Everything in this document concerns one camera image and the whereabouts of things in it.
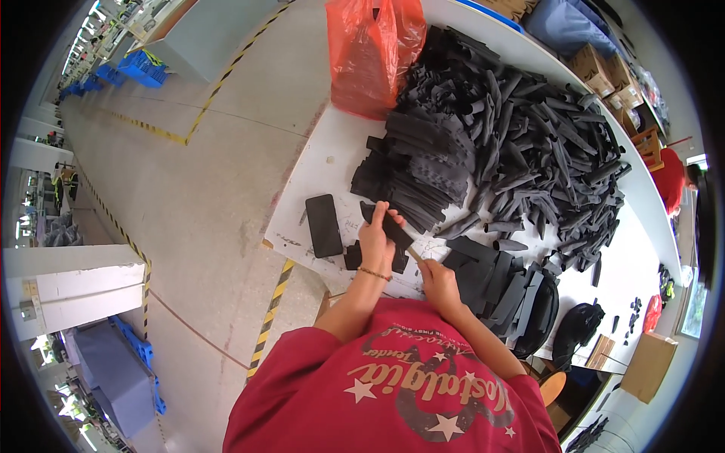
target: red plastic bag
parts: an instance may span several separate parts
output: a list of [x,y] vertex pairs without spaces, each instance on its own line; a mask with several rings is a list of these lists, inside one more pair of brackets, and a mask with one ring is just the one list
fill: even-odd
[[660,320],[662,315],[662,297],[656,294],[650,298],[650,303],[647,305],[647,313],[645,314],[645,324],[642,326],[642,332],[654,332],[657,327],[657,322]]
[[[378,8],[373,18],[373,8]],[[384,120],[426,37],[420,0],[330,0],[327,37],[332,103]]]

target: wooden stool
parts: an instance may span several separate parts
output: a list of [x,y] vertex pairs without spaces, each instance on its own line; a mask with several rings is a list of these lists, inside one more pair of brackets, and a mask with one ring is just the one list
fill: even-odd
[[665,162],[662,162],[660,157],[660,141],[657,137],[656,126],[632,137],[632,143],[637,148],[642,160],[645,161],[650,173],[665,167]]
[[557,396],[561,393],[561,391],[564,389],[564,384],[566,384],[566,373],[563,371],[555,371],[556,368],[554,364],[550,360],[541,359],[541,361],[546,365],[547,369],[552,372],[548,376],[544,376],[534,367],[529,365],[527,362],[524,362],[521,360],[521,364],[524,368],[526,368],[526,371],[529,372],[529,375],[535,377],[539,382],[539,391],[542,394],[542,398],[544,400],[544,406],[548,406],[549,404],[552,404]]

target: black smartphone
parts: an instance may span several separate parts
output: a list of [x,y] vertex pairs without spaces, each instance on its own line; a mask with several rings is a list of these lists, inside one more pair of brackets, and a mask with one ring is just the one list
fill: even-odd
[[307,223],[310,224],[312,250],[315,258],[342,255],[342,239],[332,195],[320,195],[304,201]]

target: hand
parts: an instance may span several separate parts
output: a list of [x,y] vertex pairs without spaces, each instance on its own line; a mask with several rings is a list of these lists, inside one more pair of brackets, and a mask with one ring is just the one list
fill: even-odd
[[460,301],[455,272],[437,262],[426,259],[418,264],[423,276],[423,290],[428,302],[450,324],[455,324],[467,307]]
[[383,231],[383,217],[387,210],[393,219],[401,227],[405,226],[405,220],[395,209],[388,209],[390,203],[378,201],[373,213],[373,222],[369,225],[364,223],[360,232],[360,252],[362,253],[361,267],[372,270],[389,277],[392,273],[393,258],[395,257],[395,244],[385,236]]

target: beaded bracelet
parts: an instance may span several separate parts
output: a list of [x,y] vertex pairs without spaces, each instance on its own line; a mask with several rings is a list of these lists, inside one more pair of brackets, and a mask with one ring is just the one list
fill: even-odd
[[382,279],[383,279],[383,280],[385,280],[385,281],[390,281],[390,280],[392,280],[392,279],[393,279],[393,277],[392,277],[392,276],[391,276],[391,277],[386,277],[386,276],[385,276],[385,275],[383,275],[383,274],[378,274],[377,272],[373,272],[372,270],[370,270],[370,269],[367,269],[367,268],[365,268],[365,267],[358,267],[358,268],[357,268],[357,270],[362,270],[363,272],[366,272],[366,273],[368,273],[368,274],[370,274],[370,275],[374,275],[374,276],[376,276],[376,277],[382,278]]

